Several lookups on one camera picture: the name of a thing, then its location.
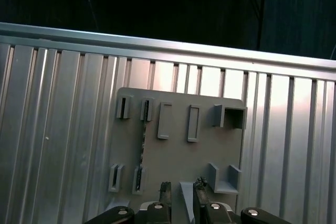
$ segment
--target wire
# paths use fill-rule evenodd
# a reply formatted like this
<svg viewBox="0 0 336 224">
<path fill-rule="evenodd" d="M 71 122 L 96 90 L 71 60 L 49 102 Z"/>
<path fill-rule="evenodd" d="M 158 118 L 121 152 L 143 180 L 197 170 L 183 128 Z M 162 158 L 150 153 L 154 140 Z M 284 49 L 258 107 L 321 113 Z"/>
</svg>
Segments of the wire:
<svg viewBox="0 0 336 224">
<path fill-rule="evenodd" d="M 330 59 L 329 60 L 332 60 L 333 56 L 334 56 L 334 52 L 336 50 L 336 43 L 335 43 L 335 46 L 334 46 L 334 49 L 332 50 L 331 52 L 331 56 L 330 56 Z"/>
</svg>

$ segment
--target dark background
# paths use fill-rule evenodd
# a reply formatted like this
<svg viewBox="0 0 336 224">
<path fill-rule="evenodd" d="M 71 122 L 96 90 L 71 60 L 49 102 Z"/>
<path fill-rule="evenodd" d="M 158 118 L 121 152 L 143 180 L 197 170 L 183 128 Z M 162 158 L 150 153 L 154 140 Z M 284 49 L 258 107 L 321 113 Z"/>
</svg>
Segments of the dark background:
<svg viewBox="0 0 336 224">
<path fill-rule="evenodd" d="M 0 0 L 0 22 L 253 50 L 258 34 L 249 0 Z M 329 59 L 336 0 L 265 0 L 262 28 L 261 51 Z"/>
</svg>

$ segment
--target metal bolt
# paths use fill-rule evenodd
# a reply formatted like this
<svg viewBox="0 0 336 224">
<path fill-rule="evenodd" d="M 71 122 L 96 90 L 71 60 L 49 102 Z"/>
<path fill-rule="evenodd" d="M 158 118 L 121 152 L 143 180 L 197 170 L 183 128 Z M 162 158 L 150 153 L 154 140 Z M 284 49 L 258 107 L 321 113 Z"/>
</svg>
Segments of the metal bolt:
<svg viewBox="0 0 336 224">
<path fill-rule="evenodd" d="M 219 208 L 220 208 L 220 205 L 219 205 L 219 204 L 216 204 L 216 203 L 213 203 L 213 204 L 211 204 L 211 207 L 212 207 L 213 209 L 219 209 Z"/>
<path fill-rule="evenodd" d="M 156 209 L 161 209 L 161 208 L 163 208 L 163 206 L 160 205 L 160 204 L 157 204 L 157 205 L 154 206 L 154 208 L 156 208 Z"/>
<path fill-rule="evenodd" d="M 252 216 L 257 216 L 259 214 L 256 210 L 253 209 L 248 210 L 248 213 Z"/>
<path fill-rule="evenodd" d="M 119 214 L 119 215 L 125 215 L 125 214 L 127 214 L 127 211 L 126 211 L 126 210 L 120 210 L 120 211 L 118 212 L 118 214 Z"/>
</svg>

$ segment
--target gray plastic board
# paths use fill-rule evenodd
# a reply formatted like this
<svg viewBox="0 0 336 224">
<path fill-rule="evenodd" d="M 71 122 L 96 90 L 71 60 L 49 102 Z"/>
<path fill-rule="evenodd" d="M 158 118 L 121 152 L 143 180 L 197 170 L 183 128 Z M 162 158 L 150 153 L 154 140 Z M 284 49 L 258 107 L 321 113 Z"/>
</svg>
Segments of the gray plastic board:
<svg viewBox="0 0 336 224">
<path fill-rule="evenodd" d="M 235 208 L 240 174 L 237 167 L 246 123 L 241 100 L 132 88 L 119 89 L 117 99 L 109 184 L 114 204 L 129 202 L 137 211 L 144 202 L 158 201 L 161 182 L 171 182 L 173 221 L 190 223 L 186 205 L 192 202 L 185 202 L 185 198 L 192 196 L 182 193 L 180 183 L 190 188 L 203 176 L 212 187 L 210 200 Z M 145 100 L 149 109 L 144 168 L 137 186 Z"/>
</svg>

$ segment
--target corrugated metal wall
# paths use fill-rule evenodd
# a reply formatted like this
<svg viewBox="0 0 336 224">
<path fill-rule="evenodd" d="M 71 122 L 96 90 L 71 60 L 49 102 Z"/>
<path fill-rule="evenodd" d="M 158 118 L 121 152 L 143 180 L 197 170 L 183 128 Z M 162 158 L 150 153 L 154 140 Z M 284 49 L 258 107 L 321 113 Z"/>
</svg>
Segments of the corrugated metal wall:
<svg viewBox="0 0 336 224">
<path fill-rule="evenodd" d="M 114 96 L 134 87 L 243 99 L 237 209 L 336 223 L 335 69 L 186 58 L 0 44 L 0 222 L 81 223 L 105 209 Z"/>
</svg>

